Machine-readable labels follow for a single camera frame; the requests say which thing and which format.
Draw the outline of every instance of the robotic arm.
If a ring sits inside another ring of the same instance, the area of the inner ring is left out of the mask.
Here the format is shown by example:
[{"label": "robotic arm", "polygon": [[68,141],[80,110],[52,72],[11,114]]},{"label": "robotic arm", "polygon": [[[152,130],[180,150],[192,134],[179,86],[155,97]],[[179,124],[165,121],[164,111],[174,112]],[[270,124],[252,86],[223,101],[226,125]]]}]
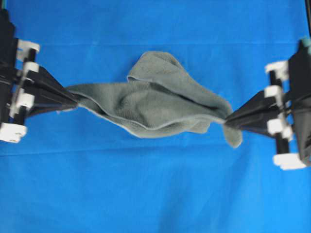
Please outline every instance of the robotic arm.
[{"label": "robotic arm", "polygon": [[[14,38],[14,31],[8,12],[0,9],[0,140],[18,143],[27,132],[27,117],[73,109],[77,99],[35,62],[40,46]],[[22,70],[15,68],[16,59],[23,62]],[[270,86],[229,115],[225,125],[273,138],[274,163],[281,169],[311,166],[311,40],[300,40],[298,51],[288,61],[267,65],[266,73]],[[287,93],[283,92],[285,80],[290,82]],[[293,125],[287,121],[289,115]],[[299,153],[290,153],[294,134]]]}]

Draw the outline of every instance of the microfiber cloth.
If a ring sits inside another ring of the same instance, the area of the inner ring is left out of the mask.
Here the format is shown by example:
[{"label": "microfiber cloth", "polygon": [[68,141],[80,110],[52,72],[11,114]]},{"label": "microfiber cloth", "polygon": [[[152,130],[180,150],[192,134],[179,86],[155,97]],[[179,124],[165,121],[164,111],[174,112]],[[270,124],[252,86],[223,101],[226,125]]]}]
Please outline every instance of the microfiber cloth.
[{"label": "microfiber cloth", "polygon": [[[141,138],[206,133],[211,122],[223,124],[232,113],[227,101],[199,85],[167,52],[144,53],[127,79],[67,89],[79,106]],[[240,131],[224,125],[223,131],[232,147],[240,145]]]}]

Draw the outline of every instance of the blue cloth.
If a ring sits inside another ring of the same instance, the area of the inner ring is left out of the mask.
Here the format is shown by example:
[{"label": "blue cloth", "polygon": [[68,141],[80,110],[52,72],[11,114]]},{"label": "blue cloth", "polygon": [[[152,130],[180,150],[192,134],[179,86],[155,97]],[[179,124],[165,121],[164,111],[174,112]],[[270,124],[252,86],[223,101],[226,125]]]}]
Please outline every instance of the blue cloth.
[{"label": "blue cloth", "polygon": [[[9,0],[17,37],[64,86],[123,82],[148,50],[170,52],[240,107],[268,85],[267,63],[308,34],[303,0]],[[27,120],[0,143],[0,232],[310,232],[311,170],[281,171],[275,143],[220,127],[139,139],[84,109]],[[295,142],[291,147],[296,150]]]}]

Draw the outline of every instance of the blue surface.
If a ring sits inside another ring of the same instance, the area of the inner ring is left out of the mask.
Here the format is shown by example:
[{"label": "blue surface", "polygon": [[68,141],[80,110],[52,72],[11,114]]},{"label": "blue surface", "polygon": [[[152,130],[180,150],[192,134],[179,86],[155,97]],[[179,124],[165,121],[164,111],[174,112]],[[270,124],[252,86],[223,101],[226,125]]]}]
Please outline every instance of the blue surface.
[{"label": "blue surface", "polygon": [[[308,34],[303,0],[9,0],[17,36],[63,85],[124,82],[148,50],[173,54],[240,107],[268,85],[264,66]],[[87,110],[27,120],[0,143],[1,233],[310,232],[311,170],[272,163],[274,141],[221,127],[138,139]]]}]

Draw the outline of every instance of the white clamp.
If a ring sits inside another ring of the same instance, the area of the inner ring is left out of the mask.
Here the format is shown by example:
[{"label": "white clamp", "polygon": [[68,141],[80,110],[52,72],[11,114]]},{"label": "white clamp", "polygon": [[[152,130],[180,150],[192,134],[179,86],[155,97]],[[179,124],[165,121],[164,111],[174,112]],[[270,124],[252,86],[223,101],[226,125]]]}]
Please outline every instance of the white clamp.
[{"label": "white clamp", "polygon": [[17,143],[25,136],[27,128],[24,125],[2,123],[0,127],[0,140]]},{"label": "white clamp", "polygon": [[23,76],[26,76],[28,71],[39,72],[39,64],[36,62],[26,62],[24,64]]},{"label": "white clamp", "polygon": [[272,85],[268,86],[264,89],[264,97],[275,97],[276,98],[276,104],[278,107],[283,108],[283,90],[280,86],[278,85]]},{"label": "white clamp", "polygon": [[34,49],[37,52],[40,51],[40,45],[31,41],[25,41],[20,39],[18,40],[17,48],[20,50],[17,50],[16,58],[22,62],[26,57],[28,57],[28,52],[30,49]]},{"label": "white clamp", "polygon": [[271,135],[281,133],[282,138],[286,138],[288,141],[293,139],[292,127],[287,123],[283,113],[279,114],[276,119],[268,120],[267,128]]},{"label": "white clamp", "polygon": [[282,81],[288,80],[288,61],[274,62],[266,65],[265,67],[266,73],[270,71],[275,71],[276,78],[281,79]]},{"label": "white clamp", "polygon": [[306,167],[306,165],[300,161],[299,154],[297,153],[277,154],[273,157],[273,162],[282,170],[293,170]]},{"label": "white clamp", "polygon": [[[268,86],[264,90],[264,96],[267,97],[275,97],[276,104],[280,109],[283,109],[283,90],[278,85]],[[279,114],[276,119],[268,120],[267,122],[268,132],[271,135],[276,133],[282,133],[283,138],[287,138],[288,141],[293,139],[293,130],[292,127],[287,123],[286,118],[283,113]]]}]

